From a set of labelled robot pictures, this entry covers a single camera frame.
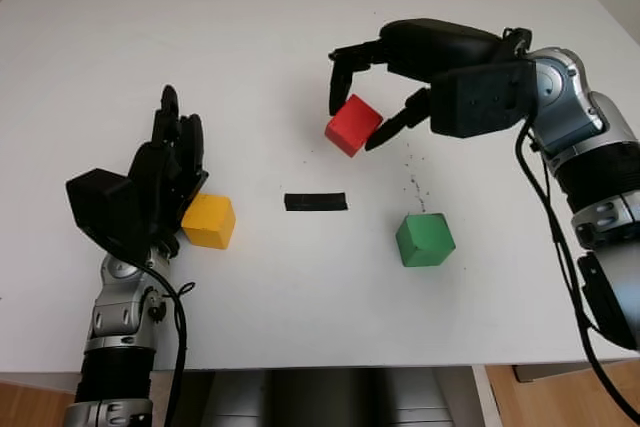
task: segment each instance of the cable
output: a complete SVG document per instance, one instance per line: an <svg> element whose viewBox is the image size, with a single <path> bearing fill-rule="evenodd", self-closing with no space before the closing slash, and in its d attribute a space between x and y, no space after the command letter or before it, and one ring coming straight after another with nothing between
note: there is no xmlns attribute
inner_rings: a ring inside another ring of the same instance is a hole
<svg viewBox="0 0 640 427"><path fill-rule="evenodd" d="M576 315L578 332L580 333L580 340L582 342L582 347L584 349L584 352L587 356L587 360L589 361L589 364L591 364L591 368L593 369L596 376L598 377L598 380L600 381L604 389L607 391L607 393L618 405L618 407L620 407L620 409L631 420L635 421L636 424L640 425L640 414L627 402L627 400L622 396L622 394L618 392L615 385L613 384L613 382L611 382L611 380L607 376L606 372L602 368L602 365L600 365L600 362L598 361L595 355L593 346L591 345L591 339L589 338L589 332L588 332L589 328L595 329L595 326L584 313L582 296L580 294L580 285L578 282L578 276L573 263L573 258L571 256L571 251L569 250L567 239L564 236L564 232L562 231L562 227L560 226L558 217L556 216L556 213L553 210L553 207L551 206L549 197L545 195L545 193L543 192L542 187L540 186L538 180L533 175L533 172L529 168L529 165L527 164L527 161L524 158L524 154L523 154L524 139L525 137L527 137L529 129L533 125L533 122L535 120L535 115L536 115L535 110L532 110L529 116L525 119L525 122L522 128L520 129L520 132L518 133L518 137L516 139L516 144L515 144L516 159L518 160L518 164L520 165L522 172L527 177L527 180L533 187L533 190L538 195L538 198L540 199L540 202L542 203L545 209L547 218L549 220L549 228L551 229L551 234L553 236L554 243L556 244L557 252L558 254L560 253L562 254L562 256L559 255L559 259L562 259L562 257L564 257L564 266L566 266L568 271L568 276L569 276L569 284L567 285L569 290L569 297L571 299L571 303L573 305L573 309Z"/></svg>
<svg viewBox="0 0 640 427"><path fill-rule="evenodd" d="M169 393L169 402L167 404L167 413L164 418L164 426L171 427L173 416L180 398L180 390L182 388L182 374L184 373L184 364L187 357L187 318L184 313L184 307L180 297L195 287L194 282L183 285L178 292L175 291L169 281L157 270L153 270L152 264L135 264L145 274L153 277L166 291L167 295L173 301L173 319L178 332L178 353L176 354L176 363L173 371L173 379L171 381L171 391Z"/></svg>

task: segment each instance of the black rectangle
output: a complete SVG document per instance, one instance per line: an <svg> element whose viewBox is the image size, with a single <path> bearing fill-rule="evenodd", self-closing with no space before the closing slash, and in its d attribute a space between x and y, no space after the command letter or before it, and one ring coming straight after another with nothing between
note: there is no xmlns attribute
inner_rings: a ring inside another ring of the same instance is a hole
<svg viewBox="0 0 640 427"><path fill-rule="evenodd" d="M284 205L291 211L348 210L344 192L336 194L284 194Z"/></svg>

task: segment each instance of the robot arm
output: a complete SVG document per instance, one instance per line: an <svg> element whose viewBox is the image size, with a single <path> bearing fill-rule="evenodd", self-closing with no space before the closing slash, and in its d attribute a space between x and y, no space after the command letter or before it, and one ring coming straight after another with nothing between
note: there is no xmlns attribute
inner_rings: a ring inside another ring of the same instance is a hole
<svg viewBox="0 0 640 427"><path fill-rule="evenodd" d="M179 296L187 289L176 293L166 279L169 259L179 248L175 233L208 176L202 143L199 117L179 117L176 92L166 86L151 141L138 149L126 177L94 169L67 183L76 224L107 255L65 427L151 426L149 375L167 294L174 301L179 334L165 425L171 423L186 350Z"/></svg>
<svg viewBox="0 0 640 427"><path fill-rule="evenodd" d="M578 266L598 330L623 348L639 350L640 144L614 103L590 90L575 53L560 48L528 52L531 38L526 29L506 29L498 37L431 19L392 22L378 40L329 55L334 62L329 112L334 115L345 102L354 72L386 63L390 72L430 85L374 132L366 150L427 118L433 132L459 138L527 119L519 141L530 128L535 148L567 196L573 230L587 251ZM545 205L554 243L564 243L559 258L564 256L570 272L567 287L587 358L608 393L640 422L595 358L587 335L592 324L582 311L564 234L521 153L518 160Z"/></svg>

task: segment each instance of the table surface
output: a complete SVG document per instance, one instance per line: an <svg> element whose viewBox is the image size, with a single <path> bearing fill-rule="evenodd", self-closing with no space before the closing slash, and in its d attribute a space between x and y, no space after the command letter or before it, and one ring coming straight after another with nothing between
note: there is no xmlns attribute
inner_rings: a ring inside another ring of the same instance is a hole
<svg viewBox="0 0 640 427"><path fill-rule="evenodd" d="M203 192L231 197L237 216L228 250L181 236L172 262L175 285L197 283L189 368L583 359L517 129L461 141L425 123L353 159L324 138L327 53L412 17L525 26L535 48L575 50L640 132L640 48L595 0L0 3L0 371L80 368L103 253L75 227L64 184L126 172L166 83L203 119ZM353 91L389 116L418 87L378 67ZM349 210L287 212L285 192L346 192ZM407 269L394 234L423 205L446 215L457 250ZM157 368L173 363L165 324Z"/></svg>

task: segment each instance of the wooden floor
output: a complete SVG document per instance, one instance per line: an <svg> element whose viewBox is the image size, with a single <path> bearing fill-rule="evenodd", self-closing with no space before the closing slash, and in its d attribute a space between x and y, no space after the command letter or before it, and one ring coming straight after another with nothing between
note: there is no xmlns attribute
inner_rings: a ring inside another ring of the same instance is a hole
<svg viewBox="0 0 640 427"><path fill-rule="evenodd" d="M607 372L640 410L640 361ZM633 427L590 371L520 384L510 366L490 366L504 427ZM59 427L71 394L0 384L0 427Z"/></svg>
<svg viewBox="0 0 640 427"><path fill-rule="evenodd" d="M609 377L640 410L640 361L605 367ZM519 383L508 365L487 367L504 427L634 427L592 371Z"/></svg>
<svg viewBox="0 0 640 427"><path fill-rule="evenodd" d="M0 384L0 427L60 427L73 395Z"/></svg>

